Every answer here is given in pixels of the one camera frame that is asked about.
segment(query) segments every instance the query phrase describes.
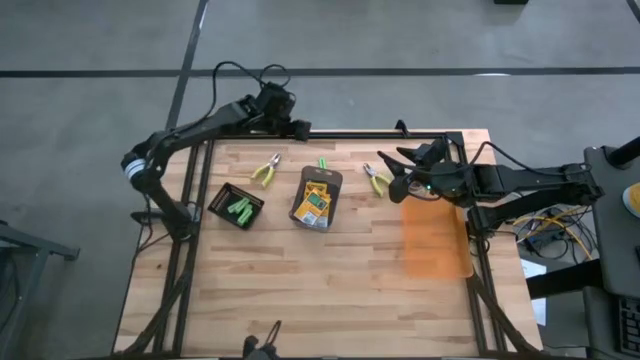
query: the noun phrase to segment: yellow wire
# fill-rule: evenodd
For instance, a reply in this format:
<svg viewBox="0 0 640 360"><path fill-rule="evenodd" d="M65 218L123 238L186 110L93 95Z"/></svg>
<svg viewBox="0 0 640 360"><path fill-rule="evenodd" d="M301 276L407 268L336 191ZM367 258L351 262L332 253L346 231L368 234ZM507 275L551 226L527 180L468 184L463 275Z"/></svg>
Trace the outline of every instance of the yellow wire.
<svg viewBox="0 0 640 360"><path fill-rule="evenodd" d="M571 212L576 211L577 209L579 209L579 208L571 209L571 210L565 211L565 213L567 213L567 214L568 214L568 213L571 213ZM577 236L573 231L571 231L571 229L569 229L568 227L566 227L566 226L565 226L563 223L561 223L560 221L556 220L557 218L564 216L563 214L564 214L564 213L561 213L560 215L557 215L557 216L555 216L555 217L553 217L553 218L545 218L545 217L542 217L542 216L524 216L524 217L521 217L521 218L519 218L518 220L516 220L516 221L513 223L513 225L517 225L517 224L519 224L519 223L521 223L521 222L523 222L523 221L526 221L526 220L540 220L540 221L545 221L545 222L547 222L547 224L546 224L546 225L541 225L541 226L540 226L540 227L542 227L542 229L540 229L540 230L536 229L536 230L535 230L534 232L532 232L531 234L529 234L529 235L527 235L526 237L524 237L524 238L520 239L520 240L524 240L524 239L526 239L526 238L528 238L528 237L530 237L530 236L533 236L533 235L535 235L535 234L539 233L539 232L540 232L540 231L542 231L544 228L546 228L547 226L549 226L549 224L556 224L556 225L560 226L561 228L563 228L563 229L567 232L567 234L569 234L569 235L570 235L570 236L571 236L571 237L572 237L572 238L573 238L573 239L578 243L578 245L580 245L580 247L582 248L582 250L584 251L584 253L587 255L587 258L588 258L589 260L593 260L593 258L591 257L591 254L589 253L589 251L587 250L587 248L586 248L586 247L584 246L584 244L582 243L582 240L580 240L580 238L579 238L579 237L578 237L578 236Z"/></svg>
<svg viewBox="0 0 640 360"><path fill-rule="evenodd" d="M560 214L558 214L558 215L556 215L556 216L554 216L554 217L552 217L550 219L551 220L558 220L563 216L567 216L567 215L569 215L571 213L577 212L578 210L582 210L582 209L585 209L585 208L586 208L586 206L580 206L580 207L576 207L576 208L573 208L573 209L569 209L569 210L561 212ZM526 220L532 220L532 218L531 217L521 217L521 218L517 219L516 221L514 221L512 225L518 225L521 222L524 222ZM549 223L543 224L541 226L538 226L538 228L536 228L534 231L532 231L531 233L529 233L527 236L525 236L524 238L522 238L520 240L524 240L524 239L526 239L526 238L528 238L530 236L538 234L539 232L541 232L542 230L546 229L551 224L552 223L549 222Z"/></svg>

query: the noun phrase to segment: black clamp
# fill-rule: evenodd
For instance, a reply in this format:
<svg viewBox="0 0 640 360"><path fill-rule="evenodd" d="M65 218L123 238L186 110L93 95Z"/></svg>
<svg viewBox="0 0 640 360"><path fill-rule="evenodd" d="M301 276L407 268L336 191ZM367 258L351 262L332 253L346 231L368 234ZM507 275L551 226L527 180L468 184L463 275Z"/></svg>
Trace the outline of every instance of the black clamp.
<svg viewBox="0 0 640 360"><path fill-rule="evenodd" d="M405 139L408 139L409 136L411 136L411 134L409 133L409 129L407 129L407 124L405 124L403 120L398 120L394 129L400 130L400 132L402 132L402 137L404 137Z"/></svg>

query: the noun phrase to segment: green object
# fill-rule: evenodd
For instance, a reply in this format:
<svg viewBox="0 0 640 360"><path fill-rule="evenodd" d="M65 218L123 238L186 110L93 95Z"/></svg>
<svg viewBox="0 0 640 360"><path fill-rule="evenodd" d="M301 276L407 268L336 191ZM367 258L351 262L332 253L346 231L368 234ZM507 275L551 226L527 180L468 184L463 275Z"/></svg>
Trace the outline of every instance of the green object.
<svg viewBox="0 0 640 360"><path fill-rule="evenodd" d="M238 218L238 224L244 225L247 222L247 220L249 220L252 214L253 214L253 209L251 205L249 205L249 208L245 208L242 215L240 215L240 217Z"/></svg>
<svg viewBox="0 0 640 360"><path fill-rule="evenodd" d="M227 211L229 211L230 213L239 213L240 211L242 211L242 209L245 208L245 206L249 205L249 199L246 197L243 197L241 200L236 201L234 204L232 204L231 206L229 206L227 208Z"/></svg>

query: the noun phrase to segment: orange translucent sheet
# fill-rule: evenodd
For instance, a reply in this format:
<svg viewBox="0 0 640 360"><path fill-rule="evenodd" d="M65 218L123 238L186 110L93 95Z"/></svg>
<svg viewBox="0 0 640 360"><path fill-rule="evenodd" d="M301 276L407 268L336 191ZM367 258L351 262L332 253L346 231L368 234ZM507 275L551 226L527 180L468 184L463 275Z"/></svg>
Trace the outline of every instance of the orange translucent sheet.
<svg viewBox="0 0 640 360"><path fill-rule="evenodd" d="M411 277L454 279L473 273L464 215L445 200L408 197L403 206L405 267Z"/></svg>

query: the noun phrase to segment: black tray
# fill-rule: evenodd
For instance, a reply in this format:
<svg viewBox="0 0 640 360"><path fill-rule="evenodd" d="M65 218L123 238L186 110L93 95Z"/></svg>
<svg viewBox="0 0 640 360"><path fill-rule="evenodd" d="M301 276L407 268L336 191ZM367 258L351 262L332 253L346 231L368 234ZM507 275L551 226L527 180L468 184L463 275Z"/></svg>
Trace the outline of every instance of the black tray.
<svg viewBox="0 0 640 360"><path fill-rule="evenodd" d="M244 223L244 225L240 225L238 224L238 218L240 218L240 215L242 215L242 213L231 214L229 213L229 211L227 211L227 208L229 207L229 205L234 204L236 201L242 200L243 197L249 199L249 203L253 206L253 213ZM213 201L211 201L211 204L209 204L209 207L207 209L232 223L233 225L239 227L240 229L248 230L253 224L253 221L260 213L260 210L262 210L263 206L264 201L240 189L239 187L236 187L229 183L225 183L222 186L222 189L220 189L216 197L213 199Z"/></svg>
<svg viewBox="0 0 640 360"><path fill-rule="evenodd" d="M302 221L298 220L293 213L298 209L302 201L304 200L304 190L307 181L314 181L327 184L327 192L331 195L331 204L329 205L329 219L327 219L327 227L309 226ZM298 192L296 198L289 211L289 218L294 221L297 226L304 227L311 230L326 232L329 231L331 224L333 223L333 216L338 208L338 198L340 197L340 188L342 187L342 174L335 170L322 169L315 166L305 166L302 168L300 183L298 184Z"/></svg>

